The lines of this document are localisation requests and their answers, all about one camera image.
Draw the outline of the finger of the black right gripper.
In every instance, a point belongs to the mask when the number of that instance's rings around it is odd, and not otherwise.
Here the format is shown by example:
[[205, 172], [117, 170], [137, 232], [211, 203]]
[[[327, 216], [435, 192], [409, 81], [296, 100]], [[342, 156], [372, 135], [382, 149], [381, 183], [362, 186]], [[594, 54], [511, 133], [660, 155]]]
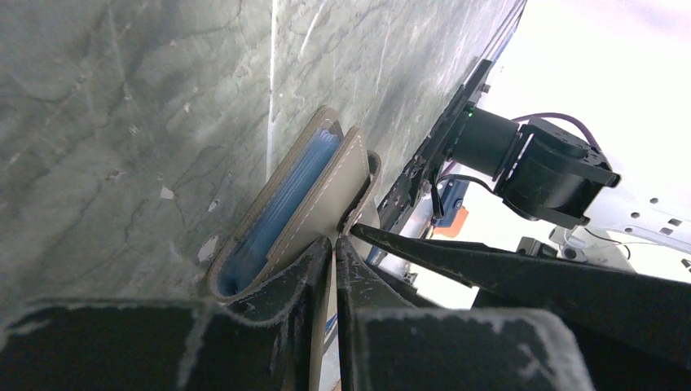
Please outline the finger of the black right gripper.
[[690, 286], [481, 243], [413, 239], [358, 224], [354, 237], [490, 296], [494, 307], [547, 310], [575, 334], [604, 390], [690, 387]]

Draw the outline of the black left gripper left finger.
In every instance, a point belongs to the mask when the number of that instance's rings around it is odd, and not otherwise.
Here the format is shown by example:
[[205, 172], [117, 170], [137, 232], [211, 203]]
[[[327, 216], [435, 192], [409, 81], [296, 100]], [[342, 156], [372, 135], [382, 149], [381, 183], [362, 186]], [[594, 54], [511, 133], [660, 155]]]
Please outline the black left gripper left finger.
[[246, 297], [45, 300], [1, 331], [4, 390], [313, 390], [329, 239]]

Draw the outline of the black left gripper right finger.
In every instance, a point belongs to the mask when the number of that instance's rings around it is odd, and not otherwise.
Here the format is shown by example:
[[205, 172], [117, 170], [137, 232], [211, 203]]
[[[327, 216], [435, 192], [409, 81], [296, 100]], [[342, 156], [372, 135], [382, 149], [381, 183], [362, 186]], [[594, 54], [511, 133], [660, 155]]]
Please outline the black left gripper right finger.
[[449, 310], [402, 298], [335, 244], [346, 390], [590, 390], [574, 334], [544, 310]]

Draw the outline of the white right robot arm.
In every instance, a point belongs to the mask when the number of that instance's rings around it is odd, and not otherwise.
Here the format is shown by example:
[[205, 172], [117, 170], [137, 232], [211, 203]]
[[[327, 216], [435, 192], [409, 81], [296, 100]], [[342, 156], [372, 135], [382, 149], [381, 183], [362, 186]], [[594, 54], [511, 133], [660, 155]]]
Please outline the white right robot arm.
[[[494, 193], [518, 215], [564, 228], [583, 225], [601, 189], [620, 179], [582, 139], [545, 121], [521, 125], [478, 108], [438, 119], [419, 174], [438, 180], [448, 159], [492, 176]], [[438, 349], [461, 340], [478, 347], [454, 349], [436, 362], [436, 381], [507, 387], [540, 376], [559, 388], [564, 373], [596, 390], [690, 387], [688, 284], [485, 244], [410, 239], [362, 224], [352, 233], [479, 287], [476, 309], [395, 312], [384, 321], [389, 330], [434, 331]]]

